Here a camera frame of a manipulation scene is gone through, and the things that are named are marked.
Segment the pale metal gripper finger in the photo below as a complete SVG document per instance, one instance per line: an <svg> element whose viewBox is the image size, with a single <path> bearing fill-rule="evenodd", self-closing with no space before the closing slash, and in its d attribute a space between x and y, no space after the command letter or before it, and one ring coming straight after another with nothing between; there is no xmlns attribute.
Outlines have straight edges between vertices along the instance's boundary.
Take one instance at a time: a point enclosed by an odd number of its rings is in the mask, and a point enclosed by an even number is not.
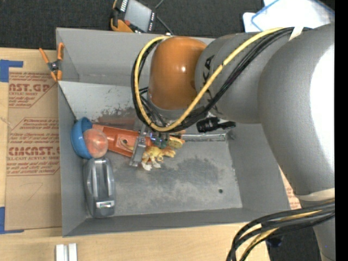
<svg viewBox="0 0 348 261"><path fill-rule="evenodd" d="M145 137L139 137L138 138L138 144L137 144L137 157L136 160L138 163L142 162L142 156L146 149L146 138Z"/></svg>
<svg viewBox="0 0 348 261"><path fill-rule="evenodd" d="M136 138L135 141L134 141L132 156L131 156L130 161L129 161L129 165L132 166L132 167L137 167L138 166L137 147L138 147L138 138Z"/></svg>

